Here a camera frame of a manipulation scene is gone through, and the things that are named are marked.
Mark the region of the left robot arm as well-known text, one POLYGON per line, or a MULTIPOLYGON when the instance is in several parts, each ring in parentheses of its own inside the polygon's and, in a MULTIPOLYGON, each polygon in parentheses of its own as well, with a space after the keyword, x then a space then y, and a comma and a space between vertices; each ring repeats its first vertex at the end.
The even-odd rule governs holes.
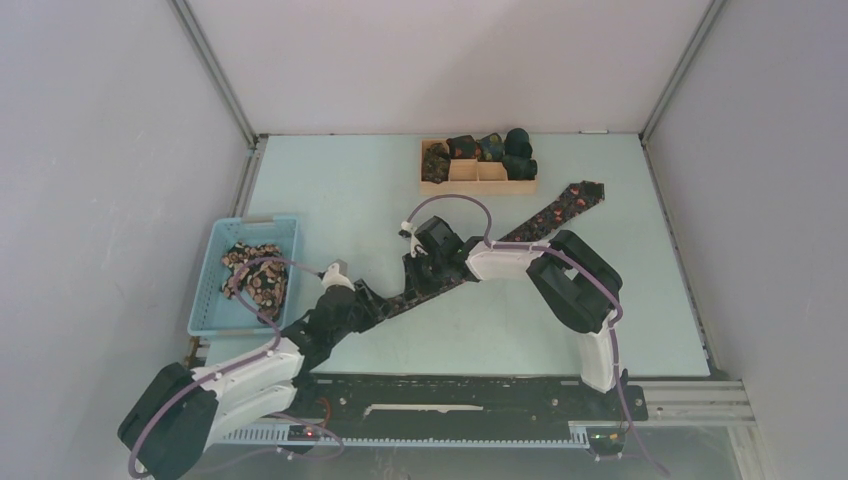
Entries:
POLYGON ((217 440, 270 414, 304 416, 315 388, 297 377, 326 361, 336 345, 375 323, 343 261, 319 273, 322 295, 302 320, 274 326, 271 340, 228 361, 156 374, 118 428, 133 479, 178 479, 217 440))

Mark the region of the dark floral rose tie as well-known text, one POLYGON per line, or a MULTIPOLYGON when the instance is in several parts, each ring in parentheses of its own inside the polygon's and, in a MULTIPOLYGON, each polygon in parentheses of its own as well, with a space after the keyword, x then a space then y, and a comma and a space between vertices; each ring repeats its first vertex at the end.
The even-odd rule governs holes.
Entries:
MULTIPOLYGON (((500 239, 504 242, 540 241, 563 227, 569 220, 600 204, 605 198, 602 183, 582 181, 568 185, 550 204, 516 226, 500 239)), ((384 298, 359 280, 355 283, 359 299, 369 314, 380 323, 434 299, 448 291, 472 282, 466 267, 450 269, 439 276, 435 268, 406 253, 401 257, 404 289, 400 294, 384 298)))

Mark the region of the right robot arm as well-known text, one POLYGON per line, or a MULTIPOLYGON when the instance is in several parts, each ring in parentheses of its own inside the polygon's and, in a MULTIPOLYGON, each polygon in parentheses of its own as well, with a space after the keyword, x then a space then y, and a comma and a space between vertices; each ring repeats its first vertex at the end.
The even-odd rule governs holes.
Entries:
POLYGON ((548 241, 464 241, 434 216, 419 227, 402 222, 399 235, 410 241, 410 253, 403 258, 407 301, 461 283, 527 280, 554 316, 579 335, 585 411, 606 418, 620 407, 620 368, 611 331, 623 281, 574 232, 560 230, 548 241))

